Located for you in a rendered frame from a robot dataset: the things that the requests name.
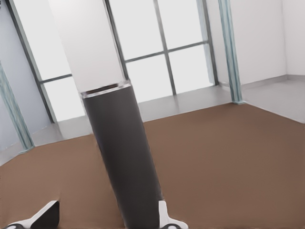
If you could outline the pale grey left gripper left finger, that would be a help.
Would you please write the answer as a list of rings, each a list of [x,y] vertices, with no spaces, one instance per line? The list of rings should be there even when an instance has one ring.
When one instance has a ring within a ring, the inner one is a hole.
[[[60,201],[52,200],[31,218],[19,220],[2,229],[57,229],[60,222]]]

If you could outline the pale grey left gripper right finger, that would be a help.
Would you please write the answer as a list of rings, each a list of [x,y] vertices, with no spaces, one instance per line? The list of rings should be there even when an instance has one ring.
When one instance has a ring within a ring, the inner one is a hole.
[[[158,202],[158,208],[160,229],[188,229],[188,225],[185,222],[169,217],[165,200]]]

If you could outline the black and white tennis tube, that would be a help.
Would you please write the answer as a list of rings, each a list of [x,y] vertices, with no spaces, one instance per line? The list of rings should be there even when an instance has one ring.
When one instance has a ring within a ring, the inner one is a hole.
[[[162,192],[105,0],[49,0],[127,229],[160,229]]]

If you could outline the grey framed window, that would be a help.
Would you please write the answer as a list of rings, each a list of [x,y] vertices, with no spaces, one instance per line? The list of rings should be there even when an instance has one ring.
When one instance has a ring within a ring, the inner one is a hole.
[[[169,60],[209,41],[206,0],[8,0],[44,86],[130,78],[138,102],[183,92]]]

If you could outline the silver frame post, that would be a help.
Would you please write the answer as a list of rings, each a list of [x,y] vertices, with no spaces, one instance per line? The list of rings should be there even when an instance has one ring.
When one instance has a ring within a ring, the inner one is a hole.
[[[230,0],[218,0],[218,4],[224,39],[231,99],[234,104],[243,104],[244,101],[242,98],[237,53],[234,40],[231,2]]]
[[[18,135],[20,143],[22,145],[22,153],[25,153],[35,147],[29,129],[23,118],[17,100],[14,96],[10,83],[7,79],[5,71],[0,62],[0,95],[6,106],[12,124]]]

